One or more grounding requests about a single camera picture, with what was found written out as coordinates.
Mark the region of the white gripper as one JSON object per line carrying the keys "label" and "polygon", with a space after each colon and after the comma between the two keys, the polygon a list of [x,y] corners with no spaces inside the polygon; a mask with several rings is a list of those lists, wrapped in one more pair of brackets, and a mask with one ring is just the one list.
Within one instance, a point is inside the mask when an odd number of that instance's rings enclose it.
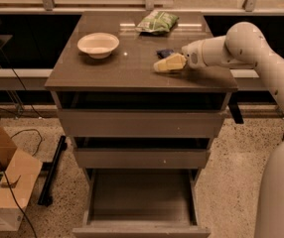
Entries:
{"label": "white gripper", "polygon": [[182,47],[181,54],[171,54],[155,62],[153,67],[156,72],[167,72],[183,69],[186,63],[190,68],[203,68],[203,41],[195,41]]}

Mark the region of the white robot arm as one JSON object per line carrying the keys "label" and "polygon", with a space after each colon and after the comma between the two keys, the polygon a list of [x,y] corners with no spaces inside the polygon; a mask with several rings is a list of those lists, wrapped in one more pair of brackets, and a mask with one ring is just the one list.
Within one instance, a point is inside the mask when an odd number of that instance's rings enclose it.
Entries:
{"label": "white robot arm", "polygon": [[[212,65],[253,68],[284,113],[284,59],[268,45],[255,25],[239,22],[225,35],[194,41],[179,54],[154,63],[157,72]],[[257,204],[254,238],[284,238],[284,141],[270,154],[264,168]]]}

